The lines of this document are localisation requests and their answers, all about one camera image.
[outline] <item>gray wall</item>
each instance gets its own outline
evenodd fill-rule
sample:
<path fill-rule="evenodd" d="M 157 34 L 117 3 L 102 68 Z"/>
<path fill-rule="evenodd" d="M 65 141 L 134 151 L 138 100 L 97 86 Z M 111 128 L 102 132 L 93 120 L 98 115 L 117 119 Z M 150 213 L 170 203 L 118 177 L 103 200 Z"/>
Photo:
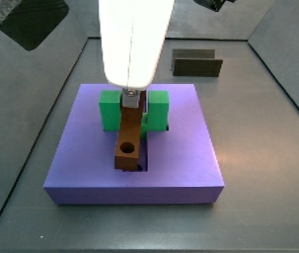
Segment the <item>gray wall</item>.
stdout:
<path fill-rule="evenodd" d="M 0 32 L 0 210 L 86 41 L 71 13 L 34 51 Z"/>
<path fill-rule="evenodd" d="M 98 0 L 67 0 L 87 36 L 101 37 Z M 220 13 L 193 0 L 176 0 L 169 38 L 248 40 L 274 0 L 238 0 L 226 3 Z"/>
<path fill-rule="evenodd" d="M 299 107 L 299 0 L 277 0 L 250 45 Z"/>

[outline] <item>hole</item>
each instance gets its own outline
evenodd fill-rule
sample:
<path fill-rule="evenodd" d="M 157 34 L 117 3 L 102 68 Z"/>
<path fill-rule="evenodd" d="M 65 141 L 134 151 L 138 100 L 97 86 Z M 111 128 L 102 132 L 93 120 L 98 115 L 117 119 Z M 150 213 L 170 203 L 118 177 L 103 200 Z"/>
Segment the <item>hole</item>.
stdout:
<path fill-rule="evenodd" d="M 135 146 L 131 142 L 123 142 L 121 149 L 125 153 L 131 154 L 135 151 Z"/>

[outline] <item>gray floor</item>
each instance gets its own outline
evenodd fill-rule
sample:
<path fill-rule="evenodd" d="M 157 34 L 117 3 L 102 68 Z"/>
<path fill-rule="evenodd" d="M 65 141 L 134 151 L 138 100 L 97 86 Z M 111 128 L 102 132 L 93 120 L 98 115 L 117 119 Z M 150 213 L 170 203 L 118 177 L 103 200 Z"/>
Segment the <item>gray floor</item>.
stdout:
<path fill-rule="evenodd" d="M 213 48 L 220 78 L 173 77 L 174 48 Z M 214 205 L 57 206 L 43 183 L 81 83 L 106 83 L 91 40 L 0 217 L 0 249 L 299 250 L 299 113 L 246 42 L 168 41 L 154 83 L 194 83 L 226 189 Z"/>
<path fill-rule="evenodd" d="M 101 37 L 98 0 L 66 0 L 91 38 Z M 220 13 L 193 0 L 176 0 L 166 36 L 180 39 L 248 40 L 276 0 L 228 2 Z"/>

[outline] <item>green block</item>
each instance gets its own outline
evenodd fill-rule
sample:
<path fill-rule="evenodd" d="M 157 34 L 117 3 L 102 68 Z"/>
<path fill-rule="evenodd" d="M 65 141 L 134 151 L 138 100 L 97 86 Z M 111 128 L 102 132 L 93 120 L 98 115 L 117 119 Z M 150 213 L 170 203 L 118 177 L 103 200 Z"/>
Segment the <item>green block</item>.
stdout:
<path fill-rule="evenodd" d="M 168 113 L 168 91 L 149 91 L 149 130 L 166 130 Z"/>
<path fill-rule="evenodd" d="M 105 130 L 119 130 L 122 121 L 122 91 L 102 91 L 99 99 L 102 124 Z"/>

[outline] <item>dark gray block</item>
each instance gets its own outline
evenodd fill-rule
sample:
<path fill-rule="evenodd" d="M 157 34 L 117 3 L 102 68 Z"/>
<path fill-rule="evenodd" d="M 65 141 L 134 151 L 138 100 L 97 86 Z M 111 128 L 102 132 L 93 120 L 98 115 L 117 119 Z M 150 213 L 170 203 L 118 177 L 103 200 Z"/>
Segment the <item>dark gray block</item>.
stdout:
<path fill-rule="evenodd" d="M 34 51 L 0 32 L 0 210 L 86 40 L 71 14 Z"/>
<path fill-rule="evenodd" d="M 174 76 L 218 77 L 224 59 L 216 59 L 214 49 L 174 49 L 172 69 Z"/>
<path fill-rule="evenodd" d="M 299 0 L 277 0 L 250 45 L 299 107 Z"/>

